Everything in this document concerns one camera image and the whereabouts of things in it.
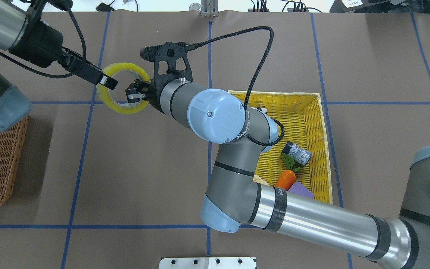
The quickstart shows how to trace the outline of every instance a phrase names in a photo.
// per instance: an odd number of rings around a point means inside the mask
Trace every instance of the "label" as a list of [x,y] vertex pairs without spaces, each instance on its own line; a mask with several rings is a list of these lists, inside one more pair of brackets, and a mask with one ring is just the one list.
[[288,153],[288,155],[293,157],[295,162],[303,166],[305,166],[308,163],[309,158],[311,158],[311,152],[300,148],[296,144],[293,144],[292,148],[290,148],[290,153]]
[[343,2],[345,7],[347,7],[347,8],[357,7],[357,6],[360,6],[363,4],[363,2],[361,0],[341,0],[341,2]]

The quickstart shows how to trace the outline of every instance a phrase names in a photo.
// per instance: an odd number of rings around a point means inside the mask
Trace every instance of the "purple toy block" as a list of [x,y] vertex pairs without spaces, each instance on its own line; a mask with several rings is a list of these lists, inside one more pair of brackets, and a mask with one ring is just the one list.
[[313,199],[314,197],[314,194],[308,189],[306,189],[305,186],[303,186],[303,184],[301,184],[300,182],[295,182],[295,184],[293,184],[293,186],[288,191],[293,194],[308,197],[310,199]]

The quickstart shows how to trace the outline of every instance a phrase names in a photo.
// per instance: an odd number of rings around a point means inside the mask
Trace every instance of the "small can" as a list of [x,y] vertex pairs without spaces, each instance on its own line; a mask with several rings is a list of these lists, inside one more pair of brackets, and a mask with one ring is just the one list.
[[282,153],[288,154],[295,162],[305,166],[309,159],[311,158],[312,153],[300,148],[295,143],[288,141],[285,145],[285,148],[283,148]]

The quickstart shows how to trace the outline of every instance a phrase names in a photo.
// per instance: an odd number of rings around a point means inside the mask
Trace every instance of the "electrical cable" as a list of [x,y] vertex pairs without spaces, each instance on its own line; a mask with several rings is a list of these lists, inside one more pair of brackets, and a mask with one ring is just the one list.
[[[87,56],[87,52],[86,52],[86,47],[85,47],[84,36],[82,35],[81,29],[79,28],[79,24],[77,23],[77,21],[76,21],[76,19],[74,17],[74,14],[73,14],[73,12],[71,10],[71,8],[69,7],[69,5],[66,2],[63,2],[63,3],[64,3],[65,8],[67,9],[67,12],[69,13],[69,16],[71,17],[71,20],[72,20],[72,22],[73,22],[73,24],[75,26],[77,34],[79,35],[79,38],[81,40],[82,58],[84,58],[84,61],[85,61],[86,60],[86,56]],[[5,58],[6,60],[9,60],[12,63],[17,64],[18,66],[20,66],[20,67],[22,67],[22,68],[24,68],[24,69],[26,69],[28,71],[31,71],[31,72],[33,72],[35,74],[42,75],[42,76],[48,77],[48,78],[68,78],[68,77],[74,75],[75,73],[79,72],[84,67],[83,65],[81,65],[79,68],[77,68],[77,70],[72,71],[70,73],[67,73],[65,75],[51,75],[51,74],[48,74],[48,73],[44,73],[44,72],[35,70],[35,69],[33,69],[33,68],[31,68],[31,67],[29,67],[29,66],[27,66],[27,65],[25,65],[25,64],[23,64],[23,63],[21,63],[19,61],[17,61],[17,60],[15,60],[14,58],[11,58],[11,57],[7,56],[6,54],[4,54],[2,52],[0,52],[0,56],[3,57],[3,58]]]
[[302,4],[303,4],[303,2],[300,1],[298,3],[298,5],[296,6],[296,8],[293,9],[293,12],[300,12],[300,10],[301,10],[300,7],[303,7]]
[[266,2],[266,0],[260,0],[261,1],[261,12],[268,12],[268,9],[267,9],[267,2]]
[[284,2],[286,2],[286,4],[285,4],[285,6],[283,7],[283,9],[281,10],[281,12],[283,12],[283,11],[285,11],[285,8],[286,8],[286,6],[288,6],[288,4],[289,3],[293,3],[293,12],[295,12],[295,9],[297,8],[296,7],[296,4],[303,4],[304,5],[304,3],[302,3],[302,2],[295,2],[295,1],[286,1],[286,0],[282,0],[282,1],[284,1]]
[[307,10],[307,9],[310,9],[310,10],[317,10],[318,12],[323,13],[321,10],[316,9],[316,8],[314,8],[314,7],[305,7],[305,8],[304,8],[304,10]]
[[[222,36],[219,36],[219,37],[216,37],[216,38],[212,38],[212,39],[210,39],[208,41],[205,41],[205,42],[196,43],[194,45],[195,48],[199,48],[199,47],[205,46],[206,44],[209,44],[209,43],[221,40],[221,39],[225,39],[225,38],[237,36],[237,35],[240,35],[240,34],[246,34],[246,33],[249,33],[249,32],[256,31],[256,30],[268,30],[270,32],[270,37],[269,37],[268,44],[267,44],[267,47],[265,49],[265,52],[263,53],[263,56],[261,57],[261,61],[258,64],[258,67],[255,70],[255,73],[253,74],[253,77],[252,77],[252,79],[250,81],[248,89],[246,90],[246,96],[245,96],[245,100],[244,100],[244,103],[243,103],[243,107],[244,107],[245,111],[246,111],[246,109],[248,107],[248,102],[249,102],[249,99],[250,99],[250,94],[251,94],[251,91],[252,91],[253,86],[255,84],[256,78],[258,77],[258,74],[260,73],[260,70],[263,67],[263,64],[265,63],[265,60],[267,59],[268,53],[270,52],[271,45],[273,43],[273,36],[274,36],[273,29],[271,27],[269,27],[269,26],[256,26],[256,27],[252,27],[252,28],[245,29],[245,30],[242,30],[242,31],[234,32],[234,33],[231,33],[231,34],[225,34],[225,35],[222,35]],[[260,141],[258,141],[256,139],[254,139],[249,134],[247,135],[247,138],[250,141],[252,141],[253,143],[256,143],[258,145],[263,145],[263,146],[276,145],[278,142],[280,142],[283,139],[283,136],[285,135],[285,128],[283,127],[283,124],[281,124],[278,120],[273,119],[273,121],[275,121],[275,123],[278,124],[280,126],[280,129],[281,129],[281,135],[278,136],[277,140],[275,140],[273,142],[270,142],[270,143],[264,143],[264,142],[260,142]]]

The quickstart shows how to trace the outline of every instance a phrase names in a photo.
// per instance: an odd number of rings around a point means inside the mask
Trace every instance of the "yellow tape roll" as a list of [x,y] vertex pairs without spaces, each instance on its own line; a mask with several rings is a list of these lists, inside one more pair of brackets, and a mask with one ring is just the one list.
[[[104,74],[113,77],[115,74],[121,71],[132,71],[136,74],[140,75],[143,81],[150,82],[149,75],[147,75],[147,72],[143,70],[141,67],[132,64],[132,63],[115,63],[108,65],[106,68],[102,70]],[[109,88],[97,84],[97,95],[99,95],[100,100],[108,106],[113,111],[120,113],[120,114],[133,114],[140,112],[142,109],[145,109],[147,104],[149,102],[142,101],[139,104],[131,104],[131,103],[124,103],[119,104],[109,94]]]

